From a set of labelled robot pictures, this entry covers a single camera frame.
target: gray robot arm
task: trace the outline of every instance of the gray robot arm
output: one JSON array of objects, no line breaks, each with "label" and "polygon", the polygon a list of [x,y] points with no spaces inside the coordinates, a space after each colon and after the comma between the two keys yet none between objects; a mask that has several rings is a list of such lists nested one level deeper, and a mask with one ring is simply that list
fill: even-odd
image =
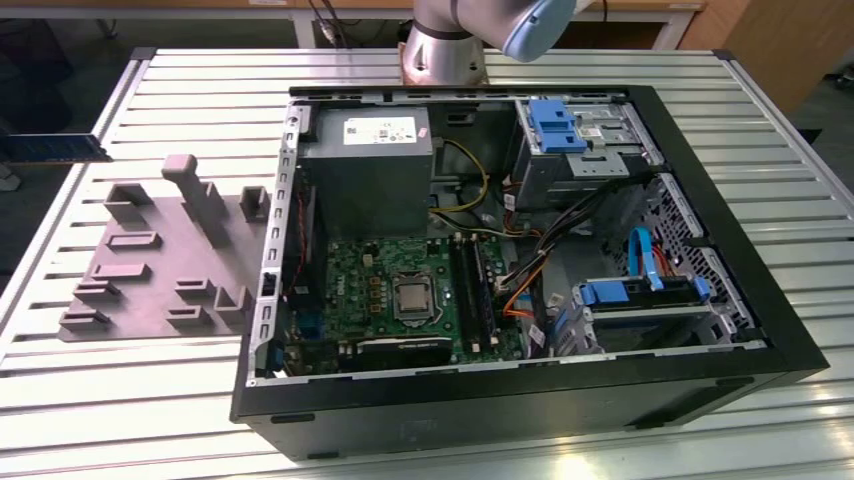
[{"label": "gray robot arm", "polygon": [[539,58],[593,0],[418,0],[403,54],[411,83],[481,83],[483,42],[522,62]]}]

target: red wire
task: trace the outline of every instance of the red wire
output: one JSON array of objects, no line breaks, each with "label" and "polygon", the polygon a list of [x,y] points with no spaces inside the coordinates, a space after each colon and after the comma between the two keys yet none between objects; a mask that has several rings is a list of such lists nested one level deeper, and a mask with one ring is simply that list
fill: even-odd
[{"label": "red wire", "polygon": [[662,270],[665,271],[665,274],[673,276],[674,275],[673,267],[670,266],[670,262],[668,261],[668,256],[665,255],[665,252],[662,251],[658,245],[653,247],[653,252],[658,257],[658,260],[662,262]]},{"label": "red wire", "polygon": [[299,266],[297,267],[297,273],[294,274],[294,280],[291,281],[287,295],[294,292],[294,288],[297,287],[297,279],[299,278],[301,273],[303,273],[303,266],[306,265],[306,250],[309,250],[309,242],[306,240],[306,207],[303,205],[302,195],[297,195],[297,201],[299,202]]}]

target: motherboard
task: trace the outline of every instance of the motherboard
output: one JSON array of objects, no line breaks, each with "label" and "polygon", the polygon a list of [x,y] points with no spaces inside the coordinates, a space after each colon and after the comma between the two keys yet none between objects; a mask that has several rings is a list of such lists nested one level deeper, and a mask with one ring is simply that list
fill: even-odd
[{"label": "motherboard", "polygon": [[[463,250],[478,258],[463,258]],[[325,311],[297,318],[306,373],[346,371],[347,360],[371,349],[385,359],[405,349],[447,354],[451,365],[522,358],[515,323],[495,320],[491,285],[507,268],[497,237],[337,241],[327,261]]]}]

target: aluminum table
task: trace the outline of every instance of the aluminum table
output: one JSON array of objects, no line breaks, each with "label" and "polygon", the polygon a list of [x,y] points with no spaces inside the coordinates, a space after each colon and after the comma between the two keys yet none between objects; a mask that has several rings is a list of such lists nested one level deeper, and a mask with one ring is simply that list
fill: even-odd
[{"label": "aluminum table", "polygon": [[395,50],[160,50],[131,61],[95,127],[116,162],[78,165],[0,299],[0,476],[852,478],[854,202],[736,61],[710,52],[487,55],[494,84],[649,84],[832,368],[682,428],[294,464],[229,421],[238,337],[66,344],[59,318],[110,219],[114,182],[178,195],[194,153],[222,194],[273,185],[287,89],[397,84]]}]

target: wire bundle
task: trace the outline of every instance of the wire bundle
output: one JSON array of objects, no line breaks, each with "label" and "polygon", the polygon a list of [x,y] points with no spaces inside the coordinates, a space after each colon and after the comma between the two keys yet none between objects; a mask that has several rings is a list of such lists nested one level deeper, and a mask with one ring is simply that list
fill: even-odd
[{"label": "wire bundle", "polygon": [[510,282],[517,280],[526,272],[530,272],[526,280],[522,282],[513,296],[510,297],[509,302],[505,304],[505,315],[534,317],[533,312],[514,310],[513,305],[519,299],[522,292],[530,287],[534,279],[542,273],[543,267],[546,266],[546,260],[557,246],[558,240],[566,233],[570,232],[570,230],[573,230],[573,228],[579,226],[590,219],[597,211],[597,208],[602,205],[602,203],[613,193],[631,185],[646,183],[651,178],[653,173],[647,172],[634,177],[611,180],[597,190],[589,193],[575,203],[575,205],[573,205],[563,211],[546,232],[543,232],[539,241],[537,242],[537,247],[534,248],[534,256],[531,257],[531,259],[525,264],[522,264],[513,272],[510,272],[502,279],[499,287],[509,285]]}]

